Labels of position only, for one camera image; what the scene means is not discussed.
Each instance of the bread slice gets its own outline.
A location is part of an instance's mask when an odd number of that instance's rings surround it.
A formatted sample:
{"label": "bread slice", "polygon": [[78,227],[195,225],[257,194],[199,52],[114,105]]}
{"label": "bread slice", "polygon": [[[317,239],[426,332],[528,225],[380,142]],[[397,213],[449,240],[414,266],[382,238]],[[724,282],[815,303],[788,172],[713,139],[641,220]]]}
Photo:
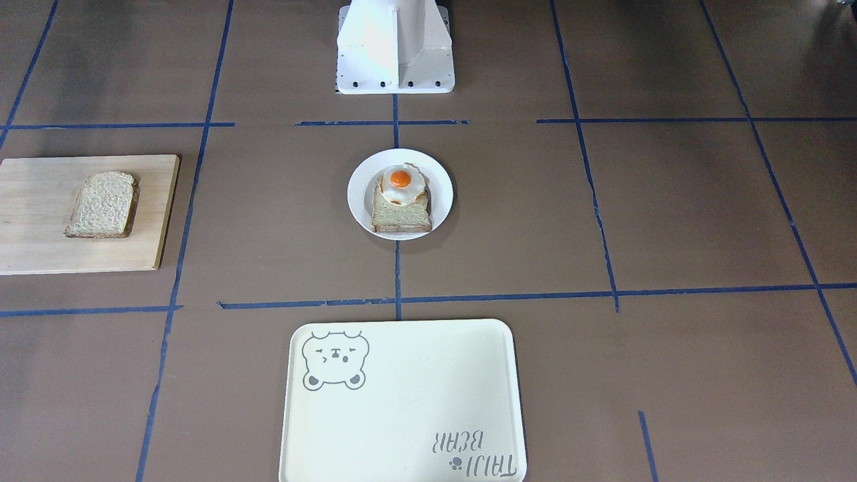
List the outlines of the bread slice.
{"label": "bread slice", "polygon": [[427,190],[407,206],[397,206],[384,199],[381,180],[375,183],[372,195],[372,231],[374,232],[430,232],[429,192]]}
{"label": "bread slice", "polygon": [[93,174],[77,195],[67,238],[127,238],[137,207],[137,180],[127,172]]}

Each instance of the white plate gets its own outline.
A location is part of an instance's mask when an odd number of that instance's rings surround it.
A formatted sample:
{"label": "white plate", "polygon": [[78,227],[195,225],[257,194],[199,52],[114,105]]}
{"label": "white plate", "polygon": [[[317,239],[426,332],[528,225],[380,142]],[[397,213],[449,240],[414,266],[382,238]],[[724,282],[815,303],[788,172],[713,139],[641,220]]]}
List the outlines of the white plate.
{"label": "white plate", "polygon": [[429,199],[431,199],[428,218],[431,220],[432,231],[440,226],[452,208],[452,180],[438,161],[412,149],[388,149],[372,154],[351,174],[351,179],[348,181],[348,207],[360,226],[379,238],[405,241],[428,234],[427,232],[372,231],[372,194],[375,192],[375,180],[389,166],[397,166],[405,162],[418,167],[426,178]]}
{"label": "white plate", "polygon": [[526,471],[505,323],[310,323],[291,337],[280,482],[520,482]]}

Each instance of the cartoon bear face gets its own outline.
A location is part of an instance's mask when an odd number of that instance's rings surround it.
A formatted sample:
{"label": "cartoon bear face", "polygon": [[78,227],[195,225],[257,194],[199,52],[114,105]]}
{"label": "cartoon bear face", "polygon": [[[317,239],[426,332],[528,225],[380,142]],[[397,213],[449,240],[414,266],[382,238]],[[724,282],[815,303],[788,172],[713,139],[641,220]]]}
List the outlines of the cartoon bear face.
{"label": "cartoon bear face", "polygon": [[363,361],[369,354],[369,342],[360,333],[349,336],[345,332],[312,334],[301,349],[307,362],[303,386],[316,391],[325,383],[344,383],[352,390],[366,382]]}

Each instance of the egg yolk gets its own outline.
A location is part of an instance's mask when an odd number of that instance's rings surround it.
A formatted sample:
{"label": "egg yolk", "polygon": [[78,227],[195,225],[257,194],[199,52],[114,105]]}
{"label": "egg yolk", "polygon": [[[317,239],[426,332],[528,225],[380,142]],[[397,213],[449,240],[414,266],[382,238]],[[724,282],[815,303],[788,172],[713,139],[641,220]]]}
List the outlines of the egg yolk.
{"label": "egg yolk", "polygon": [[390,174],[390,184],[397,188],[407,187],[411,183],[411,175],[405,171],[395,171]]}

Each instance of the fried egg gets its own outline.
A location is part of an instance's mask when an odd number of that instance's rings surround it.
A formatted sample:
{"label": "fried egg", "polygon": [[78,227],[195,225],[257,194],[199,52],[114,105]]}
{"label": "fried egg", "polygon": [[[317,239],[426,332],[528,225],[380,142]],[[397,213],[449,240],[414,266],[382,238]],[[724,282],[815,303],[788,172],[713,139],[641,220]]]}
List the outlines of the fried egg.
{"label": "fried egg", "polygon": [[381,195],[392,204],[407,206],[425,190],[425,177],[410,162],[390,166],[381,174]]}

